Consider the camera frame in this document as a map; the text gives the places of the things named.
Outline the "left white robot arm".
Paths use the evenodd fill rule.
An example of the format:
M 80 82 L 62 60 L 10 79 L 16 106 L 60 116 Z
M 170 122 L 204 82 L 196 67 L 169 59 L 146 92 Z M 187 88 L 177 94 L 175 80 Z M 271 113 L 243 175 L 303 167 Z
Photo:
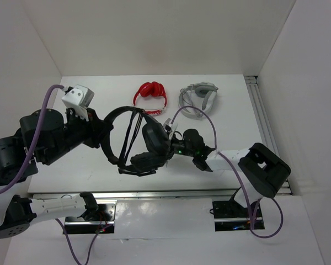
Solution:
M 35 149 L 30 152 L 40 113 L 37 110 L 21 118 L 17 132 L 0 139 L 0 190 L 19 177 L 14 186 L 0 194 L 0 239 L 19 235 L 42 221 L 64 217 L 90 221 L 100 212 L 90 192 L 40 200 L 19 194 L 19 187 L 38 173 L 38 163 L 49 166 L 80 144 L 97 149 L 112 129 L 91 108 L 87 110 L 88 120 L 76 117 L 72 108 L 66 118 L 57 110 L 46 109 Z

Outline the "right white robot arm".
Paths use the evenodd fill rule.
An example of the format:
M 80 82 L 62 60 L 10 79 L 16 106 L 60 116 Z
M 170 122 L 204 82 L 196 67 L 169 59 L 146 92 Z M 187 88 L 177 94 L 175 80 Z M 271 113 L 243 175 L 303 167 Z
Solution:
M 172 151 L 190 156 L 201 171 L 232 171 L 241 180 L 229 209 L 235 216 L 243 216 L 253 204 L 262 198 L 274 198 L 291 174 L 290 166 L 262 143 L 242 150 L 219 151 L 205 145 L 203 137 L 195 129 L 188 129 L 182 139 L 172 136 Z

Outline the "black headset with microphone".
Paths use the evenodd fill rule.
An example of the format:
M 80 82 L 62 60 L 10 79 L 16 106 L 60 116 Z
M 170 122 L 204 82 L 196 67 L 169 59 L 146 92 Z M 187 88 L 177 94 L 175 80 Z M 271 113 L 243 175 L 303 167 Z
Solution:
M 111 132 L 107 133 L 106 137 L 103 138 L 100 147 L 108 161 L 118 167 L 120 174 L 138 177 L 155 174 L 158 168 L 164 166 L 172 158 L 170 139 L 162 124 L 145 113 L 141 108 L 131 106 L 116 108 L 104 118 L 104 121 L 111 122 L 113 125 L 114 120 L 126 112 L 131 112 L 131 116 L 119 156 L 115 156 L 112 151 Z M 139 131 L 142 132 L 147 152 L 131 157 L 130 164 L 127 165 L 128 156 Z

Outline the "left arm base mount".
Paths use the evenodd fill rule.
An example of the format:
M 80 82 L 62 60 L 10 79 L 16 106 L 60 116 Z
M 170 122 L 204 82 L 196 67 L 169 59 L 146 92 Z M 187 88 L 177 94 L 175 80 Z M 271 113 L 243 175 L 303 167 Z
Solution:
M 83 195 L 90 203 L 94 199 L 95 204 L 98 206 L 96 211 L 88 211 L 87 214 L 74 217 L 67 216 L 63 222 L 64 227 L 69 235 L 82 235 L 82 234 L 113 234 L 115 225 L 116 202 L 107 200 L 97 202 L 91 192 L 82 192 Z

